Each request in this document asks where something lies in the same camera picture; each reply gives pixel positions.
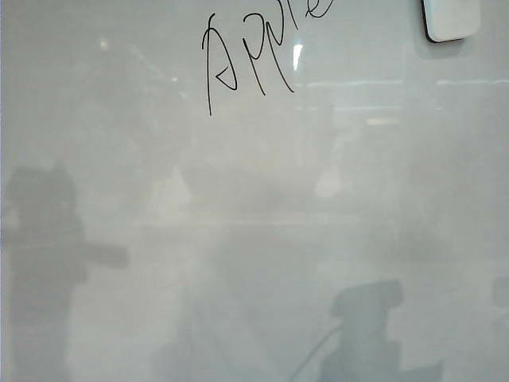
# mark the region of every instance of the white glossy surface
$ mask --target white glossy surface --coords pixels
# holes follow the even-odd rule
[[[507,381],[509,2],[254,3],[3,2],[2,380]]]

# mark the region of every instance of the whiteboard eraser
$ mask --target whiteboard eraser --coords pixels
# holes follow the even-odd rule
[[[422,0],[426,32],[433,42],[460,40],[480,27],[480,0]]]

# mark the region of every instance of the black marker writing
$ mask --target black marker writing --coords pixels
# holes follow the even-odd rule
[[[204,34],[204,36],[203,36],[203,38],[201,40],[201,50],[205,49],[205,40],[207,40],[207,97],[208,97],[208,113],[210,114],[210,116],[212,116],[212,102],[211,102],[211,96],[210,96],[210,33],[211,32],[214,32],[217,35],[217,37],[220,39],[221,45],[223,46],[224,52],[226,53],[226,56],[227,56],[227,59],[228,59],[228,66],[225,69],[223,69],[221,72],[216,74],[216,79],[219,80],[221,82],[221,84],[223,84],[224,86],[226,86],[227,88],[229,88],[229,89],[231,89],[233,91],[236,91],[237,87],[238,87],[237,75],[235,74],[235,68],[233,66],[233,63],[231,62],[230,53],[228,52],[226,44],[224,43],[224,40],[221,37],[219,31],[216,28],[211,26],[212,19],[214,18],[215,15],[216,14],[212,14],[208,18],[208,28],[205,31],[205,34]],[[234,80],[233,85],[228,84],[226,81],[224,81],[221,78],[221,76],[229,68],[231,69],[231,74],[233,75],[233,80]]]
[[[265,96],[265,90],[262,86],[262,81],[260,80],[260,76],[258,74],[258,70],[256,68],[256,61],[260,59],[260,57],[263,54],[263,50],[266,46],[266,40],[269,42],[269,48],[270,53],[272,54],[272,58],[274,60],[274,64],[276,66],[276,69],[278,70],[279,76],[282,78],[283,82],[285,83],[285,86],[288,88],[288,90],[292,93],[294,93],[294,90],[290,87],[288,81],[285,78],[285,75],[282,71],[281,65],[279,64],[278,57],[276,55],[276,48],[283,46],[284,40],[285,40],[285,11],[283,9],[282,0],[275,0],[278,3],[279,13],[281,15],[281,28],[278,29],[277,32],[274,32],[273,25],[265,19],[263,14],[259,12],[252,12],[250,14],[247,14],[243,18],[244,24],[252,19],[257,18],[260,22],[261,28],[261,38],[258,42],[258,45],[249,45],[247,43],[247,40],[245,38],[242,39],[244,49],[247,53],[247,58],[249,59],[249,62],[251,64],[251,69],[253,70],[254,77],[256,79],[256,82],[258,84],[258,87],[260,88],[260,91]],[[325,6],[326,3],[325,0],[306,0],[307,1],[307,11],[305,13],[305,17],[311,16],[311,18],[322,18],[325,16],[331,9],[332,4],[334,3],[334,0],[328,0],[328,5]],[[299,30],[297,21],[295,19],[293,8],[292,8],[292,0],[286,0],[286,6],[288,7],[289,15],[292,19],[293,25],[295,26],[296,30]],[[235,68],[233,66],[233,62],[231,61],[230,53],[228,52],[226,43],[224,42],[224,39],[221,37],[221,34],[219,31],[212,26],[212,19],[214,18],[216,14],[212,14],[210,18],[208,19],[208,27],[205,31],[205,34],[201,40],[201,49],[205,49],[205,42],[207,46],[207,97],[208,97],[208,112],[210,116],[212,116],[212,96],[211,96],[211,69],[210,69],[210,56],[211,56],[211,50],[210,50],[210,35],[211,33],[214,33],[216,37],[219,39],[222,47],[223,47],[223,53],[226,55],[227,58],[227,66],[224,68],[221,72],[215,74],[216,79],[229,88],[232,91],[236,91],[238,89],[238,82],[237,82],[237,75],[235,72]],[[231,79],[229,81],[226,81],[223,77],[224,74],[228,71],[231,71]]]
[[[327,12],[329,12],[329,10],[331,9],[332,4],[334,3],[334,0],[331,0],[331,2],[328,4],[327,8],[325,8],[325,10],[321,14],[318,14],[318,13],[315,13],[315,11],[317,10],[318,6],[320,5],[321,0],[317,0],[317,3],[313,7],[311,7],[311,5],[309,4],[310,0],[307,0],[307,1],[308,1],[308,10],[306,11],[305,16],[308,17],[308,15],[310,15],[312,18],[322,18],[323,16],[325,16],[327,14]]]
[[[267,40],[269,40],[270,45],[270,51],[272,52],[272,57],[274,58],[274,63],[276,64],[276,67],[278,68],[279,75],[283,79],[283,82],[285,83],[288,90],[290,90],[292,93],[294,93],[293,89],[288,85],[288,81],[286,81],[285,75],[283,74],[281,70],[281,66],[279,65],[278,58],[276,57],[276,53],[274,52],[274,46],[272,45],[272,39],[276,41],[276,44],[278,46],[283,45],[283,39],[285,38],[285,13],[283,11],[283,5],[281,4],[281,0],[276,0],[279,4],[279,10],[281,12],[281,36],[279,39],[276,38],[276,35],[274,34],[274,30],[272,29],[272,25],[267,21],[266,22],[266,31],[267,31]]]

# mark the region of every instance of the whiteboard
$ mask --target whiteboard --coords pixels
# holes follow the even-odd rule
[[[507,381],[481,13],[431,44],[419,0],[4,1],[2,380]]]

